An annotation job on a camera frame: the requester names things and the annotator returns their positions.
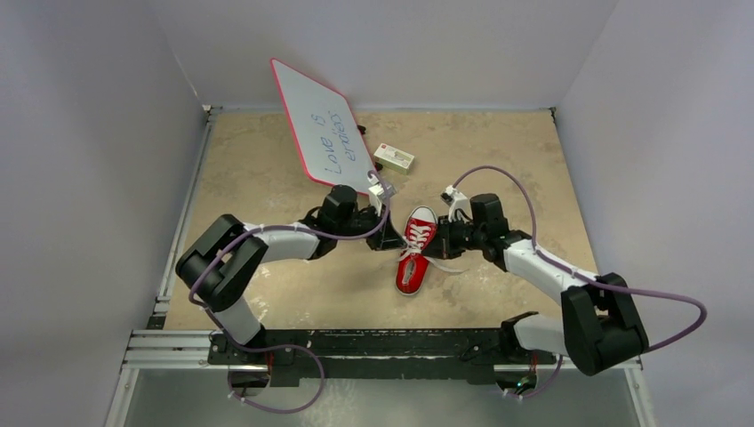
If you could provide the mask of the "red canvas sneaker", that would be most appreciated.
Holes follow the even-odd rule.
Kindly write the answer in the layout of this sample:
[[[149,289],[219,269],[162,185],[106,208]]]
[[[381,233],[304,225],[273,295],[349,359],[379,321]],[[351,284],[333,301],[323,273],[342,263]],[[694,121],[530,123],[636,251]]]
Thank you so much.
[[[404,240],[406,248],[398,258],[396,288],[403,295],[414,295],[421,289],[430,261],[422,250],[437,233],[437,215],[427,206],[418,206],[409,215]]]

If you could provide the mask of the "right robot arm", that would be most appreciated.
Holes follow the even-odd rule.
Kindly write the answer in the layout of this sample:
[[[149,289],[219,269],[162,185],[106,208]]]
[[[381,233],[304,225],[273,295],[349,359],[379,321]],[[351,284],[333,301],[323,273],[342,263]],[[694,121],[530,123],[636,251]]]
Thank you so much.
[[[466,197],[453,187],[441,195],[449,210],[423,254],[452,260],[479,251],[498,269],[535,286],[561,309],[560,318],[529,311],[501,323],[502,356],[519,362],[535,350],[569,358],[593,376],[649,349],[638,309],[623,277],[599,276],[537,246],[533,236],[509,226],[500,199]]]

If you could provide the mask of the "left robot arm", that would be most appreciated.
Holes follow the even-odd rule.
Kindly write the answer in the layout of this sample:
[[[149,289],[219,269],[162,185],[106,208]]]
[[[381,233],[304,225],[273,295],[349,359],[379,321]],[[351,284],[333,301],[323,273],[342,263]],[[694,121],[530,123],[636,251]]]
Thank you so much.
[[[232,214],[221,215],[179,258],[174,271],[188,287],[190,302],[229,338],[231,353],[252,364],[265,351],[265,328],[244,299],[256,270],[269,262],[319,259],[343,240],[364,240],[373,251],[406,246],[379,198],[360,208],[354,189],[336,185],[321,206],[292,224],[251,225]]]

